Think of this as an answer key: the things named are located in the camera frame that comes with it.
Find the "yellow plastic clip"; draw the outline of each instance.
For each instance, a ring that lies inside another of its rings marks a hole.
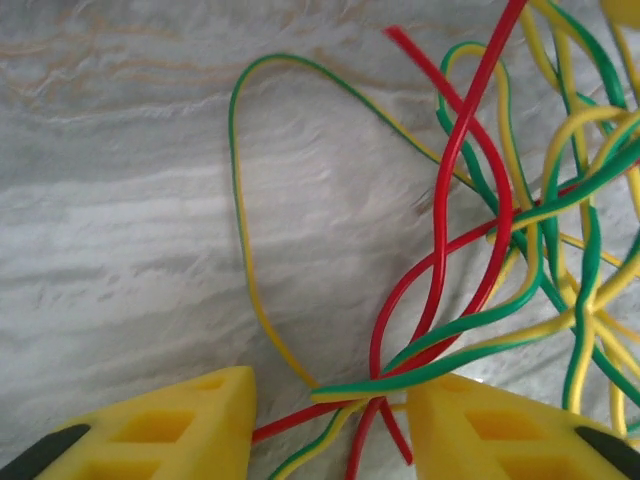
[[[420,480],[628,480],[640,472],[640,454],[606,427],[457,375],[409,390],[407,414]]]
[[[253,371],[220,370],[74,419],[61,431],[86,433],[37,479],[244,480],[255,414]]]

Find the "gray marble countertop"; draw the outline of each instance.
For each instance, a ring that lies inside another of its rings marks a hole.
[[[595,2],[565,3],[610,49]],[[0,2],[0,465],[69,417],[230,365],[255,368],[259,424],[308,405],[308,390],[270,345],[246,294],[227,142],[231,88],[259,55],[307,55],[441,151],[434,90],[380,28],[405,25],[439,61],[455,43],[486,41],[503,4]],[[531,75],[519,30],[504,59],[525,173],[539,186],[563,107]],[[475,65],[456,72],[460,87]],[[588,61],[577,56],[576,65],[580,88],[600,98]],[[495,133],[494,98],[490,87],[478,116]],[[436,167],[335,86],[290,67],[253,78],[238,128],[257,274],[276,328],[322,383],[366,377],[383,298],[432,248]],[[624,181],[597,203],[605,247],[623,256],[638,226]],[[451,235],[489,218],[473,193],[454,189]],[[579,232],[575,216],[562,222]],[[580,255],[569,253],[577,268]],[[443,320],[470,299],[488,254],[478,243],[450,260]],[[518,287],[519,265],[497,300]],[[385,358],[408,340],[428,284],[421,280],[401,302]],[[639,293],[634,284],[611,307],[632,327]],[[539,295],[459,345],[553,313]],[[569,333],[559,334],[462,373],[558,404],[571,345]],[[607,420],[607,408],[606,380],[594,371],[585,413]],[[250,478],[265,478],[323,425],[254,448]],[[341,435],[294,478],[340,478],[350,438]],[[379,423],[361,471],[413,478]]]

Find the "yellow wire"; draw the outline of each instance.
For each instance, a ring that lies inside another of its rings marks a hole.
[[[449,68],[444,72],[445,77],[449,76],[456,62],[465,55],[475,55],[478,57],[482,57],[485,51],[486,47],[483,47],[481,45],[468,44],[461,46],[451,56],[449,61]],[[528,210],[533,207],[533,203],[529,198],[526,180],[522,175],[522,170],[520,169],[520,165],[518,162],[516,146],[514,145],[513,136],[511,135],[511,128],[509,124],[509,77],[507,75],[507,71],[504,68],[504,65],[501,62],[498,62],[496,64],[493,70],[493,75],[497,81],[499,90],[498,125],[500,129],[500,141],[502,144],[505,163],[514,186],[516,199],[519,205],[521,205],[524,210]],[[536,278],[538,276],[538,262],[541,255],[541,252],[538,249],[537,241],[538,229],[539,226],[537,224],[532,224],[527,227],[527,275],[518,291],[514,293],[508,300],[503,302],[503,304],[510,303],[516,298],[521,297],[526,291],[531,288],[531,286],[536,281]],[[515,254],[514,252],[514,255],[510,255],[506,259],[506,262],[500,271],[500,275],[498,276],[495,286],[492,289],[491,295],[493,295],[500,287],[500,285],[502,285],[502,283],[505,281],[506,277],[511,271],[511,268],[513,268],[513,265],[515,264],[516,258],[517,254]]]
[[[570,22],[567,21],[558,11],[551,5],[549,0],[529,0],[529,4],[533,6],[540,14],[546,17],[547,21],[558,29],[561,29],[567,35],[571,37],[571,39],[577,43],[580,48],[584,51],[585,54],[591,59],[593,63],[595,59],[593,58],[593,54],[591,50],[584,42],[580,33],[576,31],[575,28],[571,25]]]
[[[625,134],[627,133],[627,130],[629,130],[634,123],[638,123],[639,120],[640,120],[640,111],[637,111],[634,113],[630,113],[624,120],[620,122],[620,125],[618,126],[618,128],[616,128],[611,133],[609,138],[607,138],[604,145],[600,148],[596,157],[594,158],[593,163],[589,167],[589,170],[591,173],[595,173],[597,170],[602,168],[607,157],[611,153],[611,150],[613,150],[613,147],[615,146],[615,144],[618,141],[620,141],[620,139],[624,137]]]
[[[604,353],[609,358],[611,365],[621,369],[621,363],[613,348],[604,345]],[[609,381],[609,410],[611,411],[611,425],[622,437],[627,436],[627,420],[624,415],[624,393],[618,386]]]
[[[569,275],[569,283],[574,293],[578,293],[580,291],[580,285],[578,284],[577,280],[571,275]],[[609,315],[606,310],[598,310],[596,312],[596,316],[609,328],[618,331],[618,333],[629,338],[629,340],[631,340],[632,342],[640,343],[640,334],[622,325],[620,322],[618,322],[618,320]]]
[[[570,111],[575,112],[579,111],[582,102],[578,97],[578,91],[576,89],[576,82],[573,76],[573,62],[571,61],[571,49],[569,46],[569,40],[567,36],[561,30],[554,28],[553,29],[553,38],[556,43],[556,52],[558,56],[558,64],[560,66],[560,72],[562,74],[563,80],[563,90],[567,96],[567,101],[569,102]],[[578,127],[573,132],[573,139],[576,144],[577,150],[577,161],[582,170],[587,169],[588,165],[588,150],[587,150],[587,141],[584,135],[583,126]],[[586,238],[588,235],[586,232],[583,232],[584,237]]]
[[[560,240],[562,240],[567,245],[571,245],[572,247],[579,248],[580,250],[584,250],[584,242],[579,238],[573,237],[568,233],[560,233]],[[620,268],[622,266],[622,260],[617,257],[614,257],[608,252],[602,251],[600,253],[600,258],[607,262],[609,265],[613,267]],[[636,278],[640,279],[640,272],[636,272]]]
[[[547,13],[549,13],[550,11],[553,11],[553,13],[551,14],[553,18],[555,18],[556,20],[558,20],[558,18],[561,19],[561,17],[557,14],[557,12],[553,10],[552,7],[549,7],[548,5],[546,5],[541,10],[540,13],[547,16],[547,18],[549,19],[549,15],[547,15]],[[525,7],[522,14],[520,15],[520,25],[522,26],[522,29],[524,31],[525,41],[527,43],[527,46],[529,47],[529,51],[531,52],[531,56],[533,57],[533,60],[536,66],[538,67],[540,72],[542,72],[542,75],[547,80],[549,85],[555,91],[560,93],[560,85],[558,84],[556,75],[553,71],[553,68],[551,67],[551,63],[549,62],[548,56],[545,52],[544,45],[542,43],[542,40],[540,39],[540,35],[538,33],[535,20],[533,18],[533,14],[529,6]],[[575,31],[573,26],[570,23],[564,21],[563,19],[561,19],[559,23],[556,22],[555,25],[559,29],[561,29],[563,32],[571,32],[570,36],[574,40],[580,37],[580,35]],[[630,72],[629,74],[631,76],[630,80],[631,80],[632,86],[638,85],[637,71],[633,67],[633,61],[631,60],[631,54],[629,52],[629,48],[624,38],[624,35],[622,34],[621,30],[617,26],[612,24],[612,27],[613,27],[612,31],[613,31],[614,37],[616,38],[616,41],[620,46],[621,56],[623,57],[625,66],[628,65],[627,71]],[[589,49],[586,48],[586,45],[584,44],[584,42],[578,41],[577,43],[583,49],[583,51],[585,51],[589,55]],[[634,89],[634,92],[636,93],[636,98],[640,97],[640,92],[638,90]],[[587,105],[584,103],[582,99],[580,99],[579,101],[583,103],[583,107]],[[598,124],[598,128],[603,133],[603,136],[606,137],[606,134],[600,124]],[[625,176],[629,184],[629,191],[630,191],[631,198],[633,200],[633,206],[636,212],[636,216],[638,217],[638,219],[640,219],[640,168],[634,167],[629,169],[629,171],[626,172]]]
[[[543,171],[543,198],[546,194],[546,189],[548,188],[549,179],[551,177],[553,169],[553,163],[552,161],[549,161],[549,159],[553,158],[555,160],[556,158],[558,158],[559,154],[562,152],[562,147],[571,137],[571,134],[573,133],[573,131],[575,131],[575,129],[590,121],[610,120],[617,122],[626,118],[626,116],[628,115],[628,112],[618,107],[593,107],[589,110],[582,110],[571,114],[571,116],[567,118],[567,120],[554,135],[553,142],[551,143],[551,145],[549,146],[549,150],[547,151]],[[587,171],[587,177],[593,175],[595,171],[596,170],[592,165]],[[559,211],[541,213],[530,218],[517,220],[512,225],[512,231],[520,230],[532,223],[538,223],[547,218],[556,216],[559,213],[569,210],[572,207],[573,205],[568,205],[560,209]]]
[[[340,430],[342,430],[342,427],[344,427],[344,424],[347,422],[351,414],[360,410],[365,404],[365,401],[355,402],[353,405],[349,405],[348,407],[340,410],[336,414],[336,419],[322,442],[320,442],[316,448],[309,450],[304,455],[301,455],[295,461],[283,468],[278,475],[273,477],[274,480],[284,480],[302,465],[324,452],[336,440]]]
[[[595,293],[593,301],[589,302],[589,310],[591,312],[602,309],[611,298],[617,296],[622,289],[624,289],[630,280],[634,278],[634,272],[640,266],[640,253],[634,255],[627,265],[624,265],[619,269],[609,280],[607,280]],[[537,325],[525,327],[515,332],[500,335],[498,337],[490,338],[482,342],[468,345],[456,353],[461,353],[469,350],[476,350],[485,347],[494,347],[497,345],[503,345],[507,343],[522,343],[527,342],[535,338],[543,338],[553,335],[562,330],[566,330],[574,325],[575,320],[575,303],[574,306],[568,308],[556,317],[541,322]],[[611,332],[605,328],[602,328],[599,323],[594,322],[593,326],[596,329],[596,333],[602,338],[603,343],[609,344],[616,350],[618,358],[627,364],[628,367],[633,368],[635,375],[640,374],[640,368],[635,363],[631,354],[622,346],[619,341],[611,334]],[[393,390],[376,390],[372,392],[352,392],[352,393],[331,393],[331,394],[315,394],[312,395],[312,400],[317,403],[338,402],[345,400],[366,400],[369,398],[379,397],[393,393]]]
[[[270,65],[270,64],[275,63],[275,62],[293,63],[295,65],[301,66],[299,63],[295,62],[294,60],[286,60],[286,59],[281,59],[281,58],[275,58],[275,59],[270,60],[270,61],[265,61],[264,63],[260,64],[259,67],[255,68],[249,75],[247,75],[245,77],[245,81],[239,87],[239,94],[242,92],[244,87],[247,85],[248,80],[255,74],[255,72],[257,72],[260,68],[262,68],[264,66],[267,66],[267,65]],[[372,100],[371,98],[367,97],[362,92],[358,92],[358,93],[360,95],[362,95],[362,97],[365,98],[375,109],[377,109],[378,112],[380,113],[380,115],[383,116],[393,126],[393,128],[397,132],[399,132],[401,135],[404,135],[420,152],[422,152],[425,156],[434,159],[434,161],[436,161],[436,163],[440,163],[441,159],[440,159],[440,156],[438,154],[436,154],[434,151],[429,149],[429,147],[427,147],[420,140],[418,140],[400,122],[398,122],[392,115],[390,115],[388,112],[386,112],[374,100]],[[237,139],[234,137],[232,139],[232,142],[233,142],[234,146],[236,147],[235,150],[237,152],[238,151]],[[237,205],[237,208],[238,208],[238,219],[239,219],[239,222],[240,222],[240,224],[242,226],[242,228],[241,228],[242,239],[241,240],[242,240],[242,243],[244,245],[244,251],[245,251],[245,269],[246,269],[246,276],[247,276],[247,283],[248,283],[248,290],[249,290],[249,298],[250,298],[251,303],[253,305],[253,308],[254,308],[254,310],[256,312],[256,317],[258,318],[258,321],[262,325],[262,328],[264,329],[265,333],[267,334],[267,336],[269,337],[269,339],[271,340],[271,342],[273,343],[275,348],[280,352],[280,355],[282,356],[282,358],[287,362],[287,364],[293,369],[293,371],[296,372],[296,374],[310,388],[318,388],[320,386],[319,383],[313,378],[313,376],[310,373],[307,372],[307,370],[302,366],[302,364],[298,361],[298,359],[295,357],[295,355],[287,347],[287,345],[282,340],[282,338],[278,335],[277,331],[273,327],[271,321],[269,320],[269,317],[266,314],[266,311],[265,311],[264,306],[263,306],[262,299],[260,298],[259,289],[258,289],[258,283],[257,283],[257,280],[256,280],[256,275],[255,275],[255,268],[254,268],[254,262],[253,262],[253,253],[252,253],[252,249],[251,249],[251,242],[250,242],[250,235],[249,235],[249,226],[248,226],[248,222],[247,222],[247,214],[246,214],[246,208],[245,208],[245,204],[244,204],[244,195],[243,195],[243,191],[242,191],[242,176],[241,176],[242,169],[240,168],[240,163],[241,163],[240,162],[240,156],[237,155],[236,171],[235,171],[235,173],[236,173],[236,185],[237,185],[237,191],[238,191],[238,205]],[[461,182],[463,182],[463,183],[465,183],[465,184],[467,184],[469,186],[473,186],[472,180],[459,167],[455,167],[454,168],[454,175]]]
[[[576,373],[573,382],[571,382],[569,386],[568,409],[570,412],[578,415],[581,413],[582,392],[587,379],[587,371],[589,370],[589,363],[591,362],[591,355],[593,354],[596,340],[593,321],[589,317],[591,317],[591,313],[588,311],[588,307],[585,307],[584,344],[580,351],[578,361],[576,362]]]

